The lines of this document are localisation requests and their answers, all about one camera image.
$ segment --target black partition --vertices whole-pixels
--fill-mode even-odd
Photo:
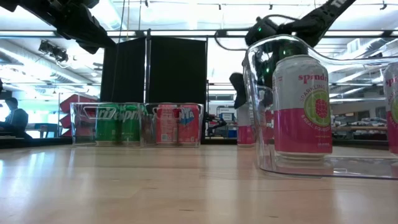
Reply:
[[[151,37],[146,102],[200,103],[206,111],[206,65],[205,41]]]
[[[101,102],[144,102],[145,53],[146,38],[105,50]]]

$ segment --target clear acrylic container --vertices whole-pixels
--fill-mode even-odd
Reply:
[[[199,147],[203,105],[146,103],[141,118],[144,147]]]
[[[76,146],[141,146],[140,103],[71,103]]]
[[[259,84],[265,80],[262,76],[265,71],[264,62],[269,63],[270,71],[273,71],[275,63],[271,62],[272,57],[282,60],[287,52],[284,49],[290,49],[289,53],[293,53],[292,55],[306,54],[318,60],[328,70],[329,78],[337,75],[334,73],[336,71],[366,72],[379,70],[389,63],[398,62],[398,57],[335,60],[320,55],[305,42],[290,35],[273,36],[252,45],[246,52],[243,65],[248,102],[252,104],[254,111],[259,168],[288,175],[398,179],[398,158],[388,151],[364,149],[365,146],[355,146],[356,148],[335,146],[337,142],[335,140],[333,140],[333,152],[315,160],[305,157],[286,158],[275,150],[274,113],[269,112],[274,109],[275,97],[272,96],[273,92],[270,88]],[[329,88],[335,85],[344,84],[336,84],[329,79]]]

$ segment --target black cable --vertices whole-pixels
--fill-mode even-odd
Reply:
[[[126,3],[126,0],[123,0],[123,8],[122,8],[122,18],[120,22],[120,30],[119,30],[119,40],[118,40],[118,46],[116,47],[116,58],[115,58],[115,63],[114,63],[114,72],[113,72],[113,84],[112,84],[112,95],[111,95],[111,101],[113,101],[113,95],[114,95],[114,86],[116,84],[116,70],[118,69],[118,56],[119,56],[119,48],[120,48],[120,40],[122,37],[122,29],[123,29],[123,17],[124,17],[124,5]]]
[[[138,30],[141,30],[141,6],[142,6],[142,0],[139,0]]]
[[[47,55],[47,54],[41,55],[41,56],[39,57],[39,59],[37,59],[37,60],[35,61],[35,63],[38,62],[40,59],[44,58],[44,56],[46,56],[46,55]]]
[[[218,31],[216,31],[216,33],[214,34],[214,40],[215,40],[216,43],[217,43],[222,49],[224,49],[224,50],[231,50],[231,51],[247,51],[247,49],[229,49],[229,48],[227,48],[227,47],[224,47],[224,46],[219,42],[219,40],[218,40],[217,38],[218,38]]]
[[[270,17],[281,17],[281,18],[290,19],[290,20],[293,20],[293,21],[299,21],[299,19],[296,19],[296,18],[293,18],[293,17],[290,17],[290,16],[279,15],[279,14],[271,14],[271,15],[268,15],[268,16],[262,18],[259,22],[264,22],[265,19],[268,19],[268,18],[270,18]],[[234,31],[234,30],[236,30],[236,31],[243,31],[243,30],[248,30],[248,29],[250,29],[250,28],[228,29],[228,31]],[[224,46],[219,42],[219,40],[217,39],[217,38],[218,38],[218,31],[216,31],[216,33],[214,34],[214,40],[216,41],[216,43],[217,43],[222,49],[230,50],[230,51],[246,51],[246,50],[247,50],[247,49],[229,49],[229,48],[227,48],[227,47],[224,47]]]

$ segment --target green soda can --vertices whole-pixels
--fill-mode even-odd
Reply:
[[[98,107],[98,145],[135,145],[140,142],[139,110],[136,105],[108,104]]]
[[[127,145],[140,143],[140,111],[138,105],[122,105],[119,120],[122,122],[122,142]]]

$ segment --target table surface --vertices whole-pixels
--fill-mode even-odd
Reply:
[[[274,175],[255,158],[236,146],[2,150],[0,223],[398,223],[398,181]]]

